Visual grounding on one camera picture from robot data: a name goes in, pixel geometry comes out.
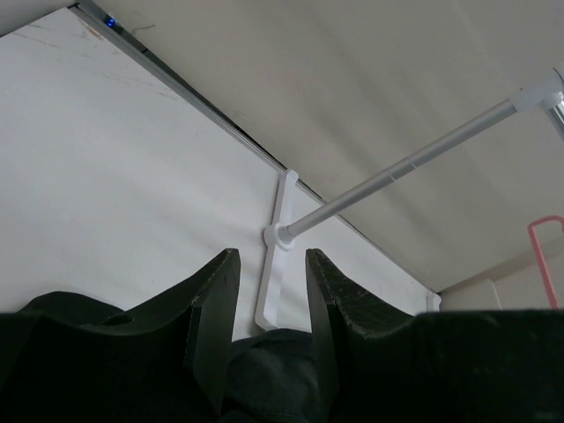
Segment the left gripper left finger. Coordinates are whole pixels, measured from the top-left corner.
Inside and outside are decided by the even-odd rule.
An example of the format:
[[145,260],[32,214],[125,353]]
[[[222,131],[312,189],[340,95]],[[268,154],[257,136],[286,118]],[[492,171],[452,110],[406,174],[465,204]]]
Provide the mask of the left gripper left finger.
[[225,249],[191,277],[105,321],[124,354],[133,414],[218,414],[241,275]]

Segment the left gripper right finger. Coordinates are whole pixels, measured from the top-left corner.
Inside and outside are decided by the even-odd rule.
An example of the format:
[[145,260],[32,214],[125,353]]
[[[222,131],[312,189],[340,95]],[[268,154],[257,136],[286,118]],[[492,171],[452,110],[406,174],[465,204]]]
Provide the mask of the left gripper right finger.
[[305,265],[323,416],[398,416],[412,367],[412,316],[348,278],[320,249],[307,251]]

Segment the black trousers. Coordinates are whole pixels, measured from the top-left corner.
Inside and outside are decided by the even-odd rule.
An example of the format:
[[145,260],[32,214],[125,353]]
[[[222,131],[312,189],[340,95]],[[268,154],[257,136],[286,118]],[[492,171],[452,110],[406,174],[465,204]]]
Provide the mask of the black trousers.
[[215,413],[175,341],[96,347],[46,315],[1,318],[4,422],[560,422],[561,315],[510,314],[472,343],[445,315],[383,338],[348,338],[337,395],[312,337],[277,330],[234,343]]

